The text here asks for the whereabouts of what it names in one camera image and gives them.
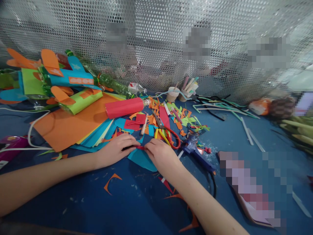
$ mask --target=metal mesh backdrop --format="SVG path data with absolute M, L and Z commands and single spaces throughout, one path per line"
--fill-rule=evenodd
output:
M 6 47 L 29 59 L 71 49 L 95 71 L 150 90 L 189 74 L 199 76 L 198 94 L 246 103 L 309 64 L 301 58 L 312 49 L 312 12 L 311 0 L 7 0 L 0 67 Z

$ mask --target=right hand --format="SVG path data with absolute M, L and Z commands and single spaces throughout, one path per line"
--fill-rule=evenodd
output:
M 174 150 L 160 139 L 151 139 L 145 151 L 160 174 L 169 182 L 184 171 L 185 167 L 178 159 Z

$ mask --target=red paper tube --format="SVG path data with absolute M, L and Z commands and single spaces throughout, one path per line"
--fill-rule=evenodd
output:
M 143 100 L 139 97 L 105 104 L 109 119 L 133 114 L 143 110 Z

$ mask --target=paper cup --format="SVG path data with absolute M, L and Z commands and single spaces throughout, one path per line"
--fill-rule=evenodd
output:
M 175 102 L 177 96 L 179 95 L 179 89 L 171 86 L 168 90 L 172 90 L 172 92 L 167 93 L 167 102 Z
M 192 93 L 187 93 L 185 90 L 181 89 L 181 92 L 184 94 L 184 96 L 188 99 L 192 95 Z M 187 100 L 179 93 L 178 99 L 181 102 L 186 102 Z

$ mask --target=green plastic bottle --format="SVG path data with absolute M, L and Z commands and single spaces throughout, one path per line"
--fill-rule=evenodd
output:
M 132 94 L 128 87 L 119 83 L 118 81 L 114 80 L 110 75 L 108 74 L 101 74 L 99 77 L 99 83 L 102 86 L 106 86 L 108 88 L 112 88 L 117 94 L 119 95 L 125 95 L 126 99 L 134 98 L 135 95 Z
M 89 64 L 80 56 L 74 55 L 74 53 L 71 50 L 65 50 L 65 53 L 68 57 L 70 56 L 76 56 L 79 61 L 81 62 L 81 64 L 83 65 L 84 69 L 86 70 L 86 72 L 90 73 L 93 78 L 94 78 L 94 85 L 98 85 L 98 78 L 97 78 L 97 74 L 90 68 Z

